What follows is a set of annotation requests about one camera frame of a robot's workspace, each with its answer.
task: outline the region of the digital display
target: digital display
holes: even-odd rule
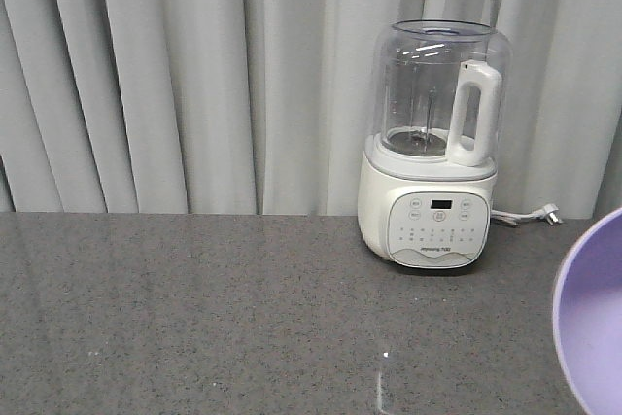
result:
[[[451,209],[451,199],[433,199],[432,209]]]

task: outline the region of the soymilk maker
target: soymilk maker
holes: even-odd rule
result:
[[[479,256],[509,58],[483,24],[402,21],[380,36],[358,202],[377,255],[423,268]]]

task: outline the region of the button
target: button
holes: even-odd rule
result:
[[[438,223],[444,221],[446,217],[447,215],[444,211],[435,211],[434,214],[432,214],[432,218]]]

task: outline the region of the bowl rim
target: bowl rim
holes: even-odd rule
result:
[[[564,355],[564,351],[562,349],[562,337],[560,335],[560,304],[562,300],[562,293],[564,291],[564,285],[566,284],[566,277],[574,263],[576,257],[581,253],[581,251],[585,248],[590,239],[594,236],[594,234],[603,228],[605,225],[609,224],[613,220],[622,217],[622,207],[617,208],[616,210],[610,212],[602,219],[594,223],[590,228],[588,228],[572,245],[570,250],[564,256],[562,260],[562,264],[558,269],[557,276],[555,278],[555,288],[553,290],[553,310],[551,314],[552,325],[553,325],[553,340],[555,341],[555,351],[557,353],[557,360],[562,367],[562,371],[564,372],[564,376],[566,378],[566,382],[572,389],[572,393],[578,400],[581,408],[588,415],[596,415],[591,409],[586,400],[583,398],[583,395],[578,391],[574,380],[572,379],[572,375],[570,373],[570,369],[566,362],[566,358]]]

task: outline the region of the blender base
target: blender base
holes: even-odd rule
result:
[[[378,256],[404,266],[446,269],[481,254],[497,174],[481,180],[414,181],[384,174],[363,155],[359,227]]]

